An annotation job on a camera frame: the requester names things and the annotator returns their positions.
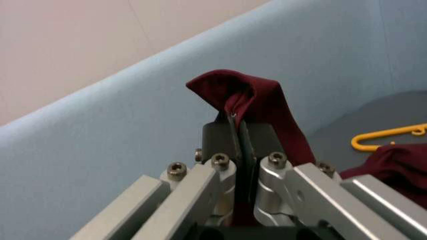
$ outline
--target white wall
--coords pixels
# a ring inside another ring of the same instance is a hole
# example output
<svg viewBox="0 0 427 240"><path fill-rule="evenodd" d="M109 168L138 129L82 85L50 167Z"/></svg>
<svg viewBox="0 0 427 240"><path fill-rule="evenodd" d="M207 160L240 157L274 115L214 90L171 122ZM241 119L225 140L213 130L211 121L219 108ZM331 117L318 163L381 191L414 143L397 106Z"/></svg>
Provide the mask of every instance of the white wall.
<svg viewBox="0 0 427 240"><path fill-rule="evenodd" d="M0 126L268 0L0 0Z"/></svg>

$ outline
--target yellow plastic hanger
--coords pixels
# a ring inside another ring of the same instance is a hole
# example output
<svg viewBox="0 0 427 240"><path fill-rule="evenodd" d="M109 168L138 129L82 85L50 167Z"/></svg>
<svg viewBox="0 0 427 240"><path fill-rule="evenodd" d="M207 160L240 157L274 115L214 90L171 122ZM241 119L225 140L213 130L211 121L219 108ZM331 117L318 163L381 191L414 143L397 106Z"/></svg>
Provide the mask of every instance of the yellow plastic hanger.
<svg viewBox="0 0 427 240"><path fill-rule="evenodd" d="M412 125L412 126L404 126L398 128L392 128L382 131L373 131L369 133L359 134L351 140L351 145L354 149L364 151L364 152L375 152L377 148L381 147L380 145L362 145L359 141L368 140L368 139L376 139L386 136L398 135L411 133L414 136L422 136L426 134L427 123Z"/></svg>

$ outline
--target gray floor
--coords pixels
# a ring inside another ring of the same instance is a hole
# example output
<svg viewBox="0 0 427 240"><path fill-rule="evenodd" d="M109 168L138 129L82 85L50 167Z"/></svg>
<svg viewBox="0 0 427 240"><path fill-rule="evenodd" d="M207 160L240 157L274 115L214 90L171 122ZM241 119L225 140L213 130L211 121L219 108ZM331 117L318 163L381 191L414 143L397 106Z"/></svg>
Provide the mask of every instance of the gray floor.
<svg viewBox="0 0 427 240"><path fill-rule="evenodd" d="M338 171L356 167L365 162L370 153L354 150L351 139L362 133L374 132L427 123L427 91L407 92L370 102L351 114L307 136L318 161L332 164ZM384 145L427 143L427 135L410 133L366 141L366 144Z"/></svg>

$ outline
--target dark red fabric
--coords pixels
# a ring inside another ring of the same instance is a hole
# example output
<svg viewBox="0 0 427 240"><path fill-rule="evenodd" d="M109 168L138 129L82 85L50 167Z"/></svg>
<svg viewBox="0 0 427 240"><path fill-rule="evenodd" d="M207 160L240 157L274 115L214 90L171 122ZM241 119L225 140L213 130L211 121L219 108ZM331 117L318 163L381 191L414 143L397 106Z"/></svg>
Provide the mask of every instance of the dark red fabric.
<svg viewBox="0 0 427 240"><path fill-rule="evenodd" d="M217 110L236 114L237 125L243 118L270 123L294 166L315 162L278 82L232 70L214 70L191 80L187 87ZM380 147L362 166L348 169L341 176L346 179L365 174L427 209L427 144Z"/></svg>
<svg viewBox="0 0 427 240"><path fill-rule="evenodd" d="M378 148L366 162L341 172L347 179L370 174L427 209L427 144L396 144Z"/></svg>
<svg viewBox="0 0 427 240"><path fill-rule="evenodd" d="M243 118L271 124L294 166L315 162L277 81L223 69L198 76L186 86L217 110L236 114L237 126Z"/></svg>

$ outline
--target screw head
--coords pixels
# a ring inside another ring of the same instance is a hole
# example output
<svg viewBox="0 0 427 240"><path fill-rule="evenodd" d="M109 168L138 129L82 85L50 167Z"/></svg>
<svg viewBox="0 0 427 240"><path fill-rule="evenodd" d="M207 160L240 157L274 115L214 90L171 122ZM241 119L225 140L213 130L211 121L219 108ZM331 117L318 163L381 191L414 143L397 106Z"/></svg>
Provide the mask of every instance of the screw head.
<svg viewBox="0 0 427 240"><path fill-rule="evenodd" d="M187 166L182 162L172 162L167 167L167 177L172 181L181 181L187 175Z"/></svg>
<svg viewBox="0 0 427 240"><path fill-rule="evenodd" d="M194 151L194 160L196 161L196 163L201 163L202 162L202 149L201 148L196 148Z"/></svg>
<svg viewBox="0 0 427 240"><path fill-rule="evenodd" d="M330 166L329 164L325 162L318 161L316 162L317 168L319 168L320 171L328 175L330 178L334 176L335 168Z"/></svg>
<svg viewBox="0 0 427 240"><path fill-rule="evenodd" d="M287 160L285 154L279 151L274 151L268 156L268 164L275 169L285 168Z"/></svg>
<svg viewBox="0 0 427 240"><path fill-rule="evenodd" d="M212 167L218 171L224 171L229 168L230 158L225 153L215 153L210 159Z"/></svg>

